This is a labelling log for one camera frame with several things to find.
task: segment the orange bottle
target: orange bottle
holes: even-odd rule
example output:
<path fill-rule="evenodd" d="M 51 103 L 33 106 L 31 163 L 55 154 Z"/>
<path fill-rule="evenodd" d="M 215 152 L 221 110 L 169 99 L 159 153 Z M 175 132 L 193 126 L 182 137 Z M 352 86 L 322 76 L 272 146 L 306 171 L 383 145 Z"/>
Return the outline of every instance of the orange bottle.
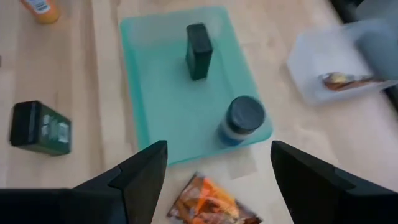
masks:
<path fill-rule="evenodd" d="M 58 20 L 60 11 L 53 0 L 20 0 L 41 24 L 51 24 Z"/>

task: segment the orange snack bag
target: orange snack bag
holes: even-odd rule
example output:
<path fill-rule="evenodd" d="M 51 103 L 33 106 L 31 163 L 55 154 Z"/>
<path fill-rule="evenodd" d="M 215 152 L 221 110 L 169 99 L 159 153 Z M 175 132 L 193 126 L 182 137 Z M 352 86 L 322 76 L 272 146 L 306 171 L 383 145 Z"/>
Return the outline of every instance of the orange snack bag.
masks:
<path fill-rule="evenodd" d="M 51 24 L 58 20 L 60 11 L 53 0 L 20 0 L 41 24 Z"/>
<path fill-rule="evenodd" d="M 167 214 L 174 223 L 258 224 L 262 220 L 209 178 L 196 173 Z"/>

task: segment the wooden table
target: wooden table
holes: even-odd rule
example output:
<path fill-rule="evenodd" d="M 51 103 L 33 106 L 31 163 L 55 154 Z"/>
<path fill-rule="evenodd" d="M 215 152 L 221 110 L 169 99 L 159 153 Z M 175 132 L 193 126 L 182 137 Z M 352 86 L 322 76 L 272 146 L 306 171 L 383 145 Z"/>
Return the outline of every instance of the wooden table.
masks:
<path fill-rule="evenodd" d="M 398 191 L 398 122 L 384 95 L 306 106 L 286 60 L 297 34 L 338 24 L 326 0 L 59 0 L 63 12 L 40 26 L 19 2 L 0 2 L 0 186 L 73 187 L 135 153 L 118 23 L 125 17 L 224 5 L 259 93 L 285 141 L 348 172 Z M 15 102 L 40 100 L 73 122 L 73 152 L 49 157 L 7 141 Z M 167 169 L 153 223 L 195 171 L 225 187 L 265 219 L 292 223 L 276 184 L 271 140 Z"/>

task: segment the plastic container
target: plastic container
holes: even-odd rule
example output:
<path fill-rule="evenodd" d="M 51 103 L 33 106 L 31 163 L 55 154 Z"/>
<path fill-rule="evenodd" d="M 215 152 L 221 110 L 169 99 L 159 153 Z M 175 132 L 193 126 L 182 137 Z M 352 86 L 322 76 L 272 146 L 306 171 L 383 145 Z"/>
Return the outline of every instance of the plastic container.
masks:
<path fill-rule="evenodd" d="M 60 11 L 53 0 L 20 0 L 41 24 L 52 24 L 60 17 Z"/>
<path fill-rule="evenodd" d="M 250 96 L 237 97 L 217 129 L 222 146 L 241 144 L 264 123 L 265 118 L 266 112 L 258 100 Z"/>
<path fill-rule="evenodd" d="M 312 29 L 297 37 L 287 66 L 306 103 L 319 105 L 344 100 L 397 84 L 393 80 L 344 91 L 331 91 L 325 88 L 319 79 L 320 75 L 330 72 L 377 75 L 373 74 L 356 46 L 357 41 L 368 33 L 382 34 L 386 41 L 396 41 L 392 29 L 379 19 L 329 29 Z"/>

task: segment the snack bag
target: snack bag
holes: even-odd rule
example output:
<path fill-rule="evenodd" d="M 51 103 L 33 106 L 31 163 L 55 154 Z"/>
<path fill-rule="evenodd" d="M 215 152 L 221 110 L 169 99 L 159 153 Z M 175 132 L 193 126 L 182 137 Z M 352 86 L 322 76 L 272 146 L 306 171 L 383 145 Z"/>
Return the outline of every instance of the snack bag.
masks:
<path fill-rule="evenodd" d="M 258 224 L 262 220 L 209 178 L 195 173 L 167 214 L 174 223 Z"/>

